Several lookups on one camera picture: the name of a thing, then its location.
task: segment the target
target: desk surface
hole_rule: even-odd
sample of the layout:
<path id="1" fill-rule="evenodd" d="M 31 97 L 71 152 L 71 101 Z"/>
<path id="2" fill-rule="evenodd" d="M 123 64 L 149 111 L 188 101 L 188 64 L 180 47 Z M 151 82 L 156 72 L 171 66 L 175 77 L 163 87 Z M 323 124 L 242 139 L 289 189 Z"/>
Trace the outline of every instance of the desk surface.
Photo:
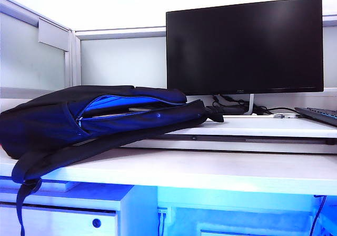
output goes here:
<path id="1" fill-rule="evenodd" d="M 337 138 L 337 127 L 304 118 L 275 119 L 268 116 L 240 116 L 224 118 L 224 123 L 206 121 L 202 127 L 183 129 L 173 133 Z"/>
<path id="2" fill-rule="evenodd" d="M 0 175 L 16 163 L 0 149 Z M 337 195 L 337 156 L 112 149 L 50 180 Z"/>

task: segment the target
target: drawer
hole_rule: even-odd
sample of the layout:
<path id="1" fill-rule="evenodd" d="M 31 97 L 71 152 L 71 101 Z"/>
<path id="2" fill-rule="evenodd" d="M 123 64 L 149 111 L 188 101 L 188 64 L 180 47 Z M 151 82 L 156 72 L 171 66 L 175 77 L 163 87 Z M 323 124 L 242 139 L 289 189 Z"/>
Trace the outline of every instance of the drawer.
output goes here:
<path id="1" fill-rule="evenodd" d="M 25 206 L 22 214 L 26 236 L 117 236 L 113 211 Z M 16 207 L 0 204 L 0 235 L 20 235 L 20 229 Z"/>

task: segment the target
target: desk shelf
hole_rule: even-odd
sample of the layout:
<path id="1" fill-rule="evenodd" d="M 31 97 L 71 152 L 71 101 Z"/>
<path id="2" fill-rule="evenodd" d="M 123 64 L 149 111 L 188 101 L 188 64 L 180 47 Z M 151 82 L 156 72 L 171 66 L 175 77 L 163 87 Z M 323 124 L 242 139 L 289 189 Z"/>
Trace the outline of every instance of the desk shelf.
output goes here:
<path id="1" fill-rule="evenodd" d="M 0 150 L 0 175 L 16 160 Z M 112 149 L 51 172 L 49 180 L 245 192 L 337 195 L 337 156 Z"/>

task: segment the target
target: zipper pull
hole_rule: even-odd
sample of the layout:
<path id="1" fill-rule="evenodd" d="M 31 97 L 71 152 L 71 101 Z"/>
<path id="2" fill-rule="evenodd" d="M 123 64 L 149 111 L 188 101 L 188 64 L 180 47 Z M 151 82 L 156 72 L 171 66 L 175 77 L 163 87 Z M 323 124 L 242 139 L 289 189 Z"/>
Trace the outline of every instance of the zipper pull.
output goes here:
<path id="1" fill-rule="evenodd" d="M 83 118 L 83 117 L 81 116 L 81 117 L 79 117 L 78 119 L 76 119 L 76 123 L 79 125 L 79 127 L 82 126 L 82 124 L 81 124 L 82 118 Z"/>

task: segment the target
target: monitor stand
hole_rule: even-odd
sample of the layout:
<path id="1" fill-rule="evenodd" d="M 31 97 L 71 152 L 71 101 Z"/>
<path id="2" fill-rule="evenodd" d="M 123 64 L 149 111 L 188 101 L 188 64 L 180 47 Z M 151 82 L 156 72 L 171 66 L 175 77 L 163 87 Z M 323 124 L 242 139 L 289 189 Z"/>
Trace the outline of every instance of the monitor stand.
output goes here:
<path id="1" fill-rule="evenodd" d="M 253 105 L 254 105 L 254 94 L 250 94 L 249 96 L 249 108 L 248 111 L 243 113 L 243 115 L 251 115 L 253 113 Z"/>

